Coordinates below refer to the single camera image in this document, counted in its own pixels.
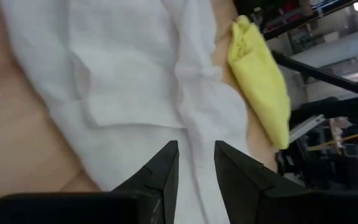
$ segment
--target beige table surface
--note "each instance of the beige table surface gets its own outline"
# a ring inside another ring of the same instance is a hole
[[[224,81],[238,90],[226,64],[230,23],[236,18],[231,0],[212,0],[219,29],[216,65]],[[275,170],[270,141],[248,112],[248,145],[253,155]],[[0,13],[0,196],[16,192],[73,192],[98,190],[48,116],[40,97],[14,60]]]

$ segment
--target white cloth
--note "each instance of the white cloth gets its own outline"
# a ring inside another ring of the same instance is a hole
[[[213,67],[209,0],[1,0],[12,48],[88,175],[112,190],[179,142],[175,223],[229,223],[214,142],[246,109]]]

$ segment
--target skin-colored surface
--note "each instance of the skin-colored surface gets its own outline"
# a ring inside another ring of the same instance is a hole
[[[224,69],[224,82],[238,90],[226,63],[230,24],[236,18],[236,10],[230,0],[212,2],[219,30],[213,60]],[[272,145],[250,108],[248,120],[247,139],[253,156],[275,170]],[[86,176],[14,60],[0,13],[0,196],[94,190],[98,190],[97,186]]]

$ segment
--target yellow towel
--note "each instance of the yellow towel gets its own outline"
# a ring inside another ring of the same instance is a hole
[[[285,81],[258,28],[245,16],[232,25],[227,61],[275,147],[289,144],[290,98]]]

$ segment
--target cloth fold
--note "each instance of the cloth fold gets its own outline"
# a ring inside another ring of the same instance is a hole
[[[12,48],[102,190],[178,140],[175,223],[229,223],[214,142],[246,147],[246,108],[214,67],[208,0],[1,0]]]
[[[288,148],[291,105],[285,80],[258,28],[246,16],[232,25],[227,61],[274,146]]]

